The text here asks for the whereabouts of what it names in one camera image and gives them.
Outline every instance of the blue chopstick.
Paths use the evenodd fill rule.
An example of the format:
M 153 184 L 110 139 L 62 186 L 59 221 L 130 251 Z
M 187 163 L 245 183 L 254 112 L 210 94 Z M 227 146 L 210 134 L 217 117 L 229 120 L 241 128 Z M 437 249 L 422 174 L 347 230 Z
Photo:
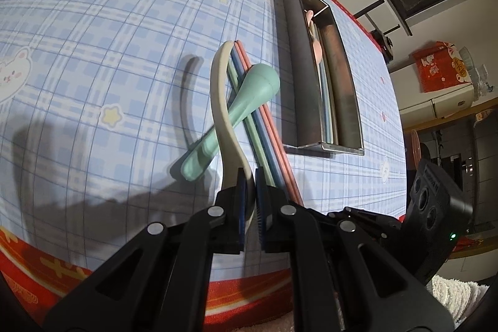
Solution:
M 235 70 L 237 71 L 237 75 L 239 76 L 240 83 L 242 84 L 242 79 L 245 75 L 242 61 L 239 58 L 235 48 L 232 48 L 231 55 L 232 55 L 232 60 L 233 60 L 233 66 L 235 67 Z M 252 113 L 252 118 L 254 119 L 254 122 L 256 124 L 257 132 L 260 135 L 261 143 L 263 145 L 263 149 L 265 150 L 266 159 L 268 160 L 268 165 L 270 166 L 270 171 L 271 171 L 271 174 L 273 176 L 273 180 L 275 182 L 275 185 L 279 189 L 282 189 L 282 190 L 287 192 L 287 187 L 285 186 L 285 182 L 283 180 L 282 172 L 280 171 L 280 166 L 278 165 L 275 151 L 273 150 L 273 147 L 271 145 L 270 137 L 269 137 L 268 133 L 266 132 L 265 122 L 263 122 L 263 118 L 261 116 L 261 112 L 259 109 L 256 109 Z

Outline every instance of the blue plaid tablecloth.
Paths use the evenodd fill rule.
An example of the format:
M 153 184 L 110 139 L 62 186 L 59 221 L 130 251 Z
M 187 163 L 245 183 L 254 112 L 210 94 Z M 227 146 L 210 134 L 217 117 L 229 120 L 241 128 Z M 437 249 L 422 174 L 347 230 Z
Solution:
M 331 0 L 358 95 L 365 155 L 289 155 L 307 207 L 399 216 L 402 128 L 383 57 Z M 0 0 L 0 223 L 31 245 L 96 269 L 153 221 L 184 222 L 212 204 L 218 156 L 196 183 L 176 165 L 212 125 L 209 71 L 225 40 L 280 73 L 270 102 L 295 136 L 282 0 Z M 236 130 L 250 163 L 243 126 Z M 260 252 L 216 255 L 211 280 L 288 267 Z

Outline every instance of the pink chopstick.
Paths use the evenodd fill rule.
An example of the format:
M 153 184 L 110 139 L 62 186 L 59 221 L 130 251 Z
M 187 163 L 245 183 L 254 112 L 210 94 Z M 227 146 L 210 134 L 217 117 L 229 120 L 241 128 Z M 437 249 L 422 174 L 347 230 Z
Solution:
M 246 54 L 246 50 L 244 50 L 244 47 L 240 40 L 235 41 L 234 46 L 237 53 L 241 57 L 244 70 L 247 72 L 252 64 Z M 275 123 L 273 122 L 270 109 L 268 108 L 266 103 L 260 107 L 260 112 L 263 118 L 263 122 L 265 123 L 266 130 L 268 131 L 268 135 L 270 137 L 273 150 L 275 151 L 275 156 L 278 160 L 278 165 L 280 166 L 280 170 L 282 171 L 284 182 L 287 186 L 290 197 L 293 202 L 298 203 L 299 205 L 304 205 L 301 198 L 301 193 L 299 192 L 299 189 L 297 187 L 296 179 L 294 178 L 294 174 L 292 172 L 292 168 L 290 166 L 289 160 L 287 159 L 287 153 L 283 148 L 283 144 L 280 136 L 278 135 Z

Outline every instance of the green chopstick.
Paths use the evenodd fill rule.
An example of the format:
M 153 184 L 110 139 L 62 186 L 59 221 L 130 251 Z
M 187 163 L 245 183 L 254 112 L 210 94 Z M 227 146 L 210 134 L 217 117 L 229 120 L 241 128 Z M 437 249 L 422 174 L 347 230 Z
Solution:
M 238 89 L 240 88 L 238 84 L 237 71 L 235 70 L 235 66 L 233 65 L 233 61 L 230 58 L 228 60 L 227 67 L 228 77 L 230 78 L 230 82 L 232 83 L 233 89 L 235 93 L 238 93 Z M 273 180 L 273 176 L 271 175 L 270 166 L 268 164 L 268 160 L 266 159 L 265 150 L 263 149 L 263 145 L 261 143 L 261 139 L 257 133 L 256 124 L 254 124 L 254 119 L 250 114 L 244 119 L 244 125 L 246 126 L 247 133 L 249 134 L 249 138 L 251 139 L 252 148 L 254 149 L 256 155 L 256 161 L 259 166 L 263 166 L 263 170 L 265 172 L 266 181 L 270 186 L 275 187 L 275 182 Z

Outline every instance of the white towel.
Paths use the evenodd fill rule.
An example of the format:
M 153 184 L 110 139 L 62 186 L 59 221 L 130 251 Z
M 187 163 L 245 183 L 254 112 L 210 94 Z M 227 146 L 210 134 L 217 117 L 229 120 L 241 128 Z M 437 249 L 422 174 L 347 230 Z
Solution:
M 474 282 L 446 280 L 439 276 L 432 279 L 433 296 L 450 312 L 455 326 L 461 324 L 477 307 L 479 300 L 487 291 L 487 286 Z M 237 329 L 239 332 L 294 332 L 292 312 L 276 320 Z

